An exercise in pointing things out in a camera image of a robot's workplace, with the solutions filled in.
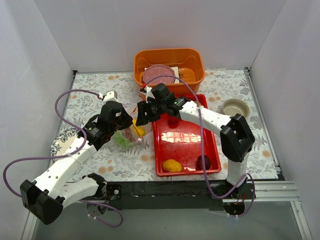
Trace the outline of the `yellow corn cob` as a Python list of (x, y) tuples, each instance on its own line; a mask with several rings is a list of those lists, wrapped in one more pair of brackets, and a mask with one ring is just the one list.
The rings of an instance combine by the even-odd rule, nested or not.
[(134, 118), (132, 120), (132, 130), (134, 134), (137, 135), (138, 137), (143, 137), (146, 134), (145, 129), (142, 126), (137, 126), (136, 122), (137, 122), (137, 119)]

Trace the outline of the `green lettuce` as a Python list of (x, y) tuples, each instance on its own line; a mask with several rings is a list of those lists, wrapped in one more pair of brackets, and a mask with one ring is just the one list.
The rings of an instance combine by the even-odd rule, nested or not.
[(126, 151), (135, 145), (135, 142), (129, 140), (121, 131), (115, 132), (111, 139), (122, 151)]

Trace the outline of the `purple grape bunch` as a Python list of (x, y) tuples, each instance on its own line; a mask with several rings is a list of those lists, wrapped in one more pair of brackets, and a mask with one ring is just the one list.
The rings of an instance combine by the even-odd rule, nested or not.
[(131, 129), (130, 128), (126, 128), (123, 130), (123, 134), (124, 134), (124, 137), (129, 141), (129, 142), (134, 142), (135, 141), (135, 138), (131, 132)]

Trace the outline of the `red pomegranate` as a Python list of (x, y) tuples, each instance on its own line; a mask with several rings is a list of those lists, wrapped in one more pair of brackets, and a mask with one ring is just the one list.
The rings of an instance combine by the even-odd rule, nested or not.
[(175, 129), (179, 126), (179, 119), (175, 117), (169, 117), (167, 120), (168, 127), (171, 129)]

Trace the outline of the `clear zip top bag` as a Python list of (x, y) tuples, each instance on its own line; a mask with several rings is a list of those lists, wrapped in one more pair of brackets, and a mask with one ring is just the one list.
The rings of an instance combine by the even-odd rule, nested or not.
[(138, 118), (138, 107), (131, 106), (127, 110), (127, 113), (132, 117), (133, 124), (123, 130), (118, 130), (110, 139), (110, 150), (114, 153), (120, 153), (135, 147), (142, 143), (152, 130), (151, 123), (147, 125), (137, 126), (136, 121)]

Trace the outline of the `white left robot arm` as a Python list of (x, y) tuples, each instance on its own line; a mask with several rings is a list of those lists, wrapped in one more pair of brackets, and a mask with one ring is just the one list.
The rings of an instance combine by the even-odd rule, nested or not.
[(78, 133), (65, 152), (66, 158), (59, 159), (34, 181), (25, 180), (20, 185), (20, 194), (25, 208), (43, 224), (53, 223), (63, 209), (86, 197), (95, 200), (105, 198), (106, 180), (96, 174), (86, 175), (82, 180), (67, 185), (76, 170), (107, 143), (112, 135), (133, 123), (132, 117), (116, 100), (106, 101), (100, 114), (92, 117)]

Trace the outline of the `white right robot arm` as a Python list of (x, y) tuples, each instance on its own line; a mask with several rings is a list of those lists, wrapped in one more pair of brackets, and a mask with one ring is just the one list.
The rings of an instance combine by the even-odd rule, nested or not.
[(232, 199), (243, 195), (247, 180), (247, 160), (255, 142), (246, 118), (239, 113), (229, 116), (209, 110), (200, 106), (197, 98), (191, 100), (185, 96), (176, 97), (163, 83), (154, 87), (144, 85), (140, 92), (145, 100), (137, 103), (136, 125), (153, 123), (167, 114), (219, 136), (222, 152), (228, 159), (227, 195)]

